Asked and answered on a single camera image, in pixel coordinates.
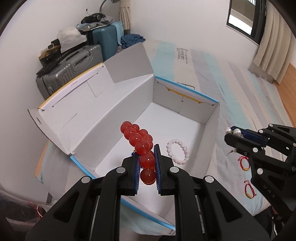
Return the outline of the red cord bracelet gold bar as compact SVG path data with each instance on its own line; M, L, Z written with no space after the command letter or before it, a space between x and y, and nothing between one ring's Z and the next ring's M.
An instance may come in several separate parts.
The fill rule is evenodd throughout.
M240 156L238 158L238 162L239 162L240 168L243 171L248 171L250 169L250 164L249 164L249 161L248 161L248 157Z

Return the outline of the white cardboard box blue trim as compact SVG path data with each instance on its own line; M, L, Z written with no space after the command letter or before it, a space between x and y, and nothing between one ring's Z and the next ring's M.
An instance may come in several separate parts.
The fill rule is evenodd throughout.
M133 147L120 127L136 123L178 167L206 175L216 140L219 102L154 74L138 43L79 75L29 115L41 132L87 175L98 178L121 165Z

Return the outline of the beige window curtain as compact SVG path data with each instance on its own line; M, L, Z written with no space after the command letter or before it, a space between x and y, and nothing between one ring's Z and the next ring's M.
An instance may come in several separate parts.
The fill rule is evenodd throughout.
M295 50L292 30L275 6L267 2L267 15L259 48L249 71L281 84Z

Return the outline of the dark framed window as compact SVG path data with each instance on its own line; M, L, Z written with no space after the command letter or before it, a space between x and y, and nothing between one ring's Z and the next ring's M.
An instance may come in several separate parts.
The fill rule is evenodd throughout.
M266 1L231 0L227 26L259 44L266 22Z

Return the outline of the grey hard suitcase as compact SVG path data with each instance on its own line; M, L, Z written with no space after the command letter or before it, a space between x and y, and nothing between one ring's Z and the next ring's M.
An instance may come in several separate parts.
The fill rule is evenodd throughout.
M88 69L103 62L100 45L88 45L74 51L52 70L37 73L36 84L44 99Z

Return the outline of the dark blue clothes pile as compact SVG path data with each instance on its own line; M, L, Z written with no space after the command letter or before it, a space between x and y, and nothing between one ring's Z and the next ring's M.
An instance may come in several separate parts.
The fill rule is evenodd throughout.
M123 49L129 48L137 43L143 43L145 38L139 34L127 34L121 37L121 47Z

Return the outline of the black items on suitcase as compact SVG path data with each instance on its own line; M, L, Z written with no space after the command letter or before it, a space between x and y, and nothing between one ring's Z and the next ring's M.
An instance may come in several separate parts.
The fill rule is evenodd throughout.
M51 72L63 59L68 55L76 51L77 48L74 47L65 52L61 52L61 45L58 39L51 42L45 52L39 56L39 61L41 62L42 68L36 73L39 78L45 74Z

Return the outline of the teal hard suitcase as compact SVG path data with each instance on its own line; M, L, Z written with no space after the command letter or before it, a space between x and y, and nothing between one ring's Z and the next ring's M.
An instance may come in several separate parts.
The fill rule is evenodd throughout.
M118 42L115 27L110 24L92 31L93 44L100 45L103 60L111 58L117 53Z

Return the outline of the white tissue bag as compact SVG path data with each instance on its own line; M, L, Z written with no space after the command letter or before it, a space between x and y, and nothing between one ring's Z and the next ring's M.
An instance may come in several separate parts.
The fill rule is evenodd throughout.
M60 30L57 34L57 39L60 42L61 53L87 41L87 37L82 35L75 27Z

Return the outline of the light blue towel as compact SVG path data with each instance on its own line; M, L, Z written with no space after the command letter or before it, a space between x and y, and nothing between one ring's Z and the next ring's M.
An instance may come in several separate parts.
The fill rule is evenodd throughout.
M116 29L116 36L117 36L118 45L121 46L122 45L121 38L124 36L123 24L122 24L122 22L118 21L118 22L113 22L112 25Z

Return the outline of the clutter on teal suitcase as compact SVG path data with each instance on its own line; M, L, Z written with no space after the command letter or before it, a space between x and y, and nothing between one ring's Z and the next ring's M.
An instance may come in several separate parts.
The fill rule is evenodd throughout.
M113 23L111 16L94 13L92 15L85 16L79 24L76 25L76 29L80 32L87 32L95 28L105 27Z

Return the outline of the tied beige curtain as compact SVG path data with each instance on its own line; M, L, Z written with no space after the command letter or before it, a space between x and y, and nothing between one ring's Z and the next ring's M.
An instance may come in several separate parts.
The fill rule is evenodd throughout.
M131 29L131 11L130 11L130 0L120 0L119 6L119 18L123 24L123 29L125 31Z

